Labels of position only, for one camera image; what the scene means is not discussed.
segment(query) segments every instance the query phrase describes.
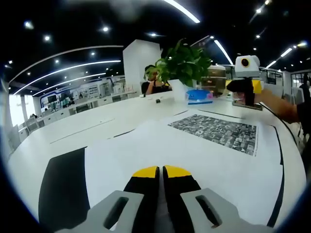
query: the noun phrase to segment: green leaves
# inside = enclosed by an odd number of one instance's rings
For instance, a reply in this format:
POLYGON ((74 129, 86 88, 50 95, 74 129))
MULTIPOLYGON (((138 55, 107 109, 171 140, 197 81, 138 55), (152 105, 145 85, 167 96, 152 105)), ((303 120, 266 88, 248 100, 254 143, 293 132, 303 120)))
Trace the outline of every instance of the green leaves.
POLYGON ((194 49, 183 45, 184 39, 168 50, 165 58, 155 63, 155 68, 149 68, 146 73, 158 72, 158 79, 167 82, 170 79, 179 79, 183 84, 192 87, 192 80, 201 81, 208 75, 210 58, 203 49, 194 49))

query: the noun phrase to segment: black ceiling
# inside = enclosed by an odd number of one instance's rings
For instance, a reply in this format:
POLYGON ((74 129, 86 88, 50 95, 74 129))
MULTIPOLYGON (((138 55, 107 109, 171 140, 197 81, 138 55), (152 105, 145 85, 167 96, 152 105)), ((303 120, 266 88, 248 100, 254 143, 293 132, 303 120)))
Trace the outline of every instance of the black ceiling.
MULTIPOLYGON (((256 9, 264 5, 264 0, 176 2, 192 12, 201 23, 195 24, 163 0, 5 1, 1 6, 5 14, 1 14, 0 72, 5 80, 10 81, 33 63, 71 49, 99 45, 126 47, 135 39, 143 39, 157 42, 166 50, 180 38, 186 37, 191 43, 206 35, 215 36, 233 62, 238 53, 255 54, 259 57, 261 66, 266 67, 287 48, 292 48, 301 41, 311 41, 308 26, 310 1, 273 0, 251 22, 256 9), (31 20, 33 30, 24 28, 26 20, 31 20), (104 26, 110 28, 108 33, 102 31, 104 26), (150 37, 150 32, 161 36, 150 37), (51 36, 49 43, 43 41, 46 34, 51 36), (260 34, 260 39, 256 39, 257 34, 260 34)), ((30 76, 25 71, 15 82, 19 85, 27 84, 55 70, 78 64, 122 60, 122 50, 123 48, 102 48, 60 55, 29 69, 30 76), (95 56, 90 56, 92 51, 96 52, 95 56), (59 59, 60 63, 55 64, 55 59, 59 59)), ((308 69, 311 68, 311 60, 307 60, 309 57, 309 46, 297 48, 278 60, 272 68, 284 70, 286 67, 287 71, 308 69)), ((107 67, 110 72, 107 73, 108 76, 115 75, 115 72, 124 74, 122 63, 80 67, 74 73, 103 73, 107 67)), ((43 90, 49 85, 64 81, 64 76, 66 72, 51 75, 31 87, 43 90)), ((11 84, 10 93, 18 89, 19 87, 11 84)), ((30 87, 27 87, 20 93, 29 92, 30 87)))

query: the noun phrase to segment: printed photo grid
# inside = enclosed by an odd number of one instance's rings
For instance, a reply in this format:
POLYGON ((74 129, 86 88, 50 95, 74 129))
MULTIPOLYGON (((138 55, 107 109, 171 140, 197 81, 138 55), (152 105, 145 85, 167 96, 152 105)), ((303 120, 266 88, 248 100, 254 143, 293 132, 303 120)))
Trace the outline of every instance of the printed photo grid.
POLYGON ((234 150, 254 155, 257 127, 202 115, 192 115, 169 126, 234 150))

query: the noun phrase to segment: white camera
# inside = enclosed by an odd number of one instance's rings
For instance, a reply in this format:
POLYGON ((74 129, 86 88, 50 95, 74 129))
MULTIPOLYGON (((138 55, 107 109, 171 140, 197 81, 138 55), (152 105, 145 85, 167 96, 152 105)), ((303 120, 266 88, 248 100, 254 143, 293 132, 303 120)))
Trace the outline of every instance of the white camera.
POLYGON ((257 56, 240 56, 235 60, 235 74, 239 78, 259 77, 259 66, 257 56))

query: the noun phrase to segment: white flower pot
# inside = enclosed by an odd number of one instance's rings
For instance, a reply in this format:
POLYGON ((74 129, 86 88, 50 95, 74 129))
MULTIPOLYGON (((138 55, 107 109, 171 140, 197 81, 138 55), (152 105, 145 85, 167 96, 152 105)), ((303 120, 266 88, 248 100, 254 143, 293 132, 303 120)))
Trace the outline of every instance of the white flower pot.
POLYGON ((169 83, 172 87, 175 101, 185 101, 186 92, 189 90, 189 88, 184 85, 179 79, 169 80, 169 83))

